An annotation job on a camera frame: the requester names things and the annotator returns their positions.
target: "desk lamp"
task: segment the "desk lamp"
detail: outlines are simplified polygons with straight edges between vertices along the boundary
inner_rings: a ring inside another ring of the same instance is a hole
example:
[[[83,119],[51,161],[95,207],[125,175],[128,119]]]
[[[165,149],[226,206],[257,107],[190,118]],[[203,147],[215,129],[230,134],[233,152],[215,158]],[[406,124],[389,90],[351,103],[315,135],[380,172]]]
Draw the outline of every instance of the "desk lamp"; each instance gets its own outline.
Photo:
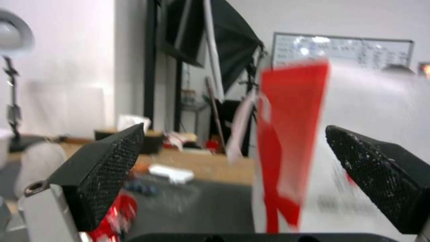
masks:
[[[18,72],[13,68],[11,56],[18,56],[28,52],[34,44],[30,27],[15,14],[0,9],[0,55],[6,61],[5,73],[9,76],[11,86],[11,105],[8,106],[7,120],[12,128],[14,137],[10,140],[9,151],[23,151],[29,145],[43,141],[43,137],[24,136],[18,131],[21,122],[21,110],[17,104],[16,81]]]

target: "red object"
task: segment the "red object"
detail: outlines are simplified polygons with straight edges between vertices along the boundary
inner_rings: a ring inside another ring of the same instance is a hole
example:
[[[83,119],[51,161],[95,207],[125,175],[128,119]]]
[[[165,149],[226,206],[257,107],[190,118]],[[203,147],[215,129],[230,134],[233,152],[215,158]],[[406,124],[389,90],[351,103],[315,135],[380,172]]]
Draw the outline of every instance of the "red object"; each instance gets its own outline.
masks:
[[[257,141],[268,233],[279,231],[278,211],[298,228],[327,71],[327,62],[315,62],[263,73]]]
[[[137,203],[129,192],[120,191],[97,229],[88,233],[93,241],[119,241],[118,233],[128,232],[131,221],[136,218]]]
[[[206,142],[206,149],[212,153],[218,153],[219,143],[217,140],[211,139]]]

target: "softbox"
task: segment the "softbox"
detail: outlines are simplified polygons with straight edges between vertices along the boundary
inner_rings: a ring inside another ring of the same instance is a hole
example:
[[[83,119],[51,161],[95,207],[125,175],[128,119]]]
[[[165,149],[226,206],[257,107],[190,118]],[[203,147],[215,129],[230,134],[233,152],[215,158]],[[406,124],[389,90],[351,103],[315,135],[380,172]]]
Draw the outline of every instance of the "softbox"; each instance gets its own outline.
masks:
[[[203,5],[212,71],[223,102],[224,93],[253,62],[255,50],[263,43],[226,0],[203,0]]]
[[[262,42],[226,0],[163,0],[161,6],[158,47],[178,60],[203,67],[206,35],[215,92],[223,102]]]

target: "light stand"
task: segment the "light stand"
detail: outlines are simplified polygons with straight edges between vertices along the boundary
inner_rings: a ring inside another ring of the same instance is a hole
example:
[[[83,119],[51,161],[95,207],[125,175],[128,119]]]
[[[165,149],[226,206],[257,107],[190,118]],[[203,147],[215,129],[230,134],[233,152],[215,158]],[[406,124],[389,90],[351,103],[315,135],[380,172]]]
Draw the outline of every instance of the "light stand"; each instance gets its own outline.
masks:
[[[21,152],[25,150],[31,144],[44,141],[44,137],[40,136],[22,136],[18,131],[18,126],[21,121],[21,109],[19,108],[16,101],[16,82],[15,76],[18,76],[18,72],[12,66],[12,60],[4,56],[6,61],[6,68],[4,68],[5,73],[9,76],[8,84],[11,88],[11,98],[12,103],[8,106],[7,111],[7,121],[14,133],[14,137],[11,138],[9,143],[9,152]]]

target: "white wall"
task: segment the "white wall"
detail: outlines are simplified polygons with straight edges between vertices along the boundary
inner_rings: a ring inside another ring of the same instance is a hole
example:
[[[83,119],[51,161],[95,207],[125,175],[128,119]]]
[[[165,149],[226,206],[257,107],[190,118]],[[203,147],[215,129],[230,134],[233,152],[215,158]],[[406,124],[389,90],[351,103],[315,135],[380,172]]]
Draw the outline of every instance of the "white wall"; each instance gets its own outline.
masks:
[[[20,131],[93,137],[118,114],[143,113],[145,0],[2,0],[30,26],[34,49],[14,58]],[[0,127],[9,86],[0,73]]]
[[[416,72],[419,61],[430,60],[428,0],[227,1],[249,23],[270,53],[273,33],[277,31],[411,39],[415,41],[411,69]],[[212,76],[209,60],[206,60],[205,69],[191,67],[190,72],[191,88],[202,92],[203,78]],[[235,84],[227,93],[227,99],[240,100],[244,90]]]
[[[115,0],[115,117],[143,115],[146,0]]]
[[[35,37],[34,49],[14,58],[21,131],[83,135],[113,125],[113,0],[2,0],[1,7],[24,19]],[[4,125],[9,89],[3,73],[0,79]]]

